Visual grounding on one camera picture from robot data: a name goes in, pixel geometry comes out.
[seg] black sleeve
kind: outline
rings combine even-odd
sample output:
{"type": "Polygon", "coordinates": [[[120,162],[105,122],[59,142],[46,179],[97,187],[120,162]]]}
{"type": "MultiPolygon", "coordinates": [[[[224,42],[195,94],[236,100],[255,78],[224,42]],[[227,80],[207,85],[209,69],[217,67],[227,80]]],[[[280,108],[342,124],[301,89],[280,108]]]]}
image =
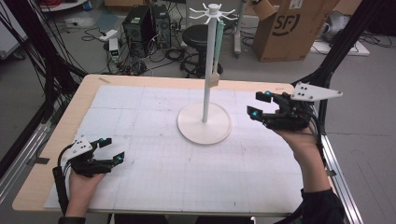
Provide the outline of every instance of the black sleeve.
{"type": "Polygon", "coordinates": [[[85,217],[60,217],[58,224],[85,224],[85,217]]]}
{"type": "Polygon", "coordinates": [[[304,224],[344,223],[344,206],[332,189],[309,193],[302,191],[302,196],[304,224]]]}

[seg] white pole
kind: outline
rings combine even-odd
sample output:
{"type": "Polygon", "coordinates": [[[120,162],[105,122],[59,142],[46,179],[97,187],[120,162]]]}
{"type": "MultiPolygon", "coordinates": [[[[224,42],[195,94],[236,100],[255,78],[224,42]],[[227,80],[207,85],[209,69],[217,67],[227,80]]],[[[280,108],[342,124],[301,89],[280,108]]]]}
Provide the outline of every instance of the white pole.
{"type": "MultiPolygon", "coordinates": [[[[210,4],[209,13],[218,14],[219,5],[210,4]]],[[[205,70],[205,96],[204,96],[204,115],[202,122],[207,122],[207,111],[209,110],[209,98],[210,98],[210,75],[213,69],[213,57],[215,54],[215,40],[216,40],[216,27],[218,24],[217,18],[210,18],[210,22],[207,28],[207,46],[206,46],[206,70],[205,70]]]]}

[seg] white board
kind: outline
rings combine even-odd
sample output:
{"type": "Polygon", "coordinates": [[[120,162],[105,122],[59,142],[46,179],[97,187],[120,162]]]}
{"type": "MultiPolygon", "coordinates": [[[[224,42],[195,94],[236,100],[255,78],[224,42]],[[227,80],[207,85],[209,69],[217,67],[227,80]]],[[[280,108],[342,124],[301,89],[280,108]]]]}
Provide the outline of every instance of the white board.
{"type": "MultiPolygon", "coordinates": [[[[309,52],[311,53],[321,53],[321,54],[328,54],[332,48],[329,46],[329,43],[323,40],[315,41],[311,47],[309,52]]],[[[347,55],[351,56],[369,56],[370,51],[363,46],[363,44],[359,41],[350,49],[347,55]]]]}
{"type": "MultiPolygon", "coordinates": [[[[211,102],[233,120],[230,135],[209,147],[186,140],[179,111],[202,101],[203,90],[102,86],[78,134],[113,138],[97,160],[125,151],[125,161],[100,183],[91,209],[160,213],[276,214],[302,201],[300,167],[284,141],[247,114],[247,105],[273,113],[255,92],[211,91],[211,102]]],[[[46,208],[59,208],[55,187],[46,208]]]]}

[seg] wrist-mounted device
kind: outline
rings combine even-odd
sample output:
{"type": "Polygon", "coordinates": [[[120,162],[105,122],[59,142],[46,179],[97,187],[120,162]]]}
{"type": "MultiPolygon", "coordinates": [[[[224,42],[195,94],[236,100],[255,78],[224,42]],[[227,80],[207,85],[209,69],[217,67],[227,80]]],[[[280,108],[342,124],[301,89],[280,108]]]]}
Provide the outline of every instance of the wrist-mounted device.
{"type": "Polygon", "coordinates": [[[321,143],[321,130],[319,121],[314,114],[314,102],[334,97],[340,97],[343,93],[340,91],[329,90],[309,84],[297,83],[294,92],[287,94],[276,94],[269,91],[256,92],[256,100],[266,103],[274,102],[279,105],[279,109],[274,114],[263,113],[262,110],[253,106],[247,106],[247,114],[251,119],[261,122],[266,128],[274,131],[300,131],[309,127],[311,121],[314,124],[315,131],[313,134],[317,138],[317,147],[322,158],[323,164],[326,160],[323,154],[323,145],[321,143]]]}
{"type": "Polygon", "coordinates": [[[123,163],[124,152],[114,156],[112,160],[103,161],[94,159],[93,152],[97,148],[106,147],[111,143],[111,138],[101,138],[96,141],[89,142],[86,137],[82,136],[76,140],[75,143],[64,148],[60,153],[58,164],[52,169],[52,173],[55,179],[56,190],[58,192],[59,204],[64,214],[66,213],[67,205],[69,203],[65,186],[65,177],[68,168],[71,166],[76,174],[85,175],[87,177],[110,173],[112,168],[123,163]],[[61,161],[65,161],[64,168],[61,166],[61,161]]]}

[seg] black stool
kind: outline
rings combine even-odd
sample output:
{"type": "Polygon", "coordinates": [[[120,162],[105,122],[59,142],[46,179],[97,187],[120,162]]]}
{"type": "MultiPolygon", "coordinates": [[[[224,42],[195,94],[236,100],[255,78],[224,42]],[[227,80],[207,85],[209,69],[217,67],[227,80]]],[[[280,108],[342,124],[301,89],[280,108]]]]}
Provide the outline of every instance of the black stool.
{"type": "MultiPolygon", "coordinates": [[[[180,70],[187,72],[186,77],[204,77],[206,72],[207,25],[199,24],[188,27],[183,32],[182,39],[187,46],[194,48],[198,53],[193,53],[184,58],[180,64],[180,70]],[[198,56],[198,62],[191,60],[195,56],[198,56]]],[[[218,73],[222,74],[222,72],[223,69],[219,64],[218,73]]]]}

